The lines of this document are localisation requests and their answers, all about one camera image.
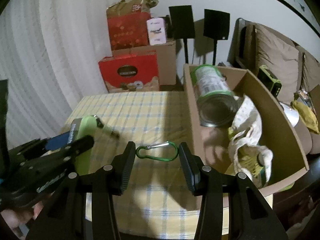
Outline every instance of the sofa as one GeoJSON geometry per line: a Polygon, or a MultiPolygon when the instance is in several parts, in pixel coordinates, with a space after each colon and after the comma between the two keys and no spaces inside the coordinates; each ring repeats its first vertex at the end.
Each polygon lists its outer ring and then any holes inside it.
{"type": "MultiPolygon", "coordinates": [[[[280,102],[290,104],[294,92],[313,90],[320,84],[320,63],[283,34],[258,23],[238,19],[234,63],[258,74],[267,65],[280,79],[280,102]]],[[[301,119],[294,127],[306,154],[320,153],[320,135],[309,132],[301,119]]]]}

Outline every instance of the metal can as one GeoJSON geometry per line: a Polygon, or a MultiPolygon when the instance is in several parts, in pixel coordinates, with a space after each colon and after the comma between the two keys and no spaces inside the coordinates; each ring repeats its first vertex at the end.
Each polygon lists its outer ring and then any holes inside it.
{"type": "Polygon", "coordinates": [[[221,72],[212,65],[200,65],[191,72],[201,125],[219,127],[231,122],[238,104],[221,72]]]}

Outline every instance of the carabiner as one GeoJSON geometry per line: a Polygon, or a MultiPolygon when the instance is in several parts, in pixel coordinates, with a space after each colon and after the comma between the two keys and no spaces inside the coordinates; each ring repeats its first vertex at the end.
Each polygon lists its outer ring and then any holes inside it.
{"type": "Polygon", "coordinates": [[[147,159],[151,159],[151,160],[155,160],[155,161],[162,161],[162,162],[170,162],[170,161],[173,161],[175,158],[178,157],[178,154],[179,154],[179,151],[178,151],[178,146],[173,143],[173,142],[170,142],[170,141],[166,141],[164,143],[157,143],[157,144],[151,144],[151,145],[147,145],[147,146],[144,146],[144,145],[141,145],[139,146],[137,149],[136,149],[136,156],[140,159],[144,159],[144,158],[147,158],[147,159]],[[166,147],[168,145],[172,145],[176,151],[176,155],[171,158],[171,159],[167,159],[167,158],[162,158],[162,157],[155,157],[155,156],[151,156],[151,155],[140,155],[139,154],[139,151],[141,149],[144,149],[144,150],[151,150],[151,149],[155,149],[155,148],[159,148],[159,147],[166,147]]]}

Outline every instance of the curtain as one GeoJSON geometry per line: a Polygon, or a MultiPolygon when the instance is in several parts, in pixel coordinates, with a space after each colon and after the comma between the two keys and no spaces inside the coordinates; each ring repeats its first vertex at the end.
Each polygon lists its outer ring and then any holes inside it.
{"type": "Polygon", "coordinates": [[[9,80],[9,148],[52,137],[83,96],[107,93],[106,8],[118,0],[10,0],[0,15],[0,79],[9,80]]]}

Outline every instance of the checkered tablecloth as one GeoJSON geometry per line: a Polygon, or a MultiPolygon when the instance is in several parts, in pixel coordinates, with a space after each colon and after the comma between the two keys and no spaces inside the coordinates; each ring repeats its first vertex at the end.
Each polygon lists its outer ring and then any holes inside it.
{"type": "MultiPolygon", "coordinates": [[[[120,140],[101,132],[95,135],[90,172],[110,164],[123,153],[128,141],[136,146],[187,141],[190,123],[185,115],[184,92],[128,92],[84,97],[68,118],[96,114],[120,132],[120,140]]],[[[148,154],[169,157],[173,148],[162,147],[148,154]]],[[[199,217],[196,198],[188,191],[179,158],[159,162],[135,158],[129,185],[113,197],[119,230],[124,233],[162,239],[193,239],[199,217]]],[[[223,234],[228,233],[228,208],[224,209],[223,234]]],[[[91,220],[91,195],[87,196],[86,218],[91,220]]]]}

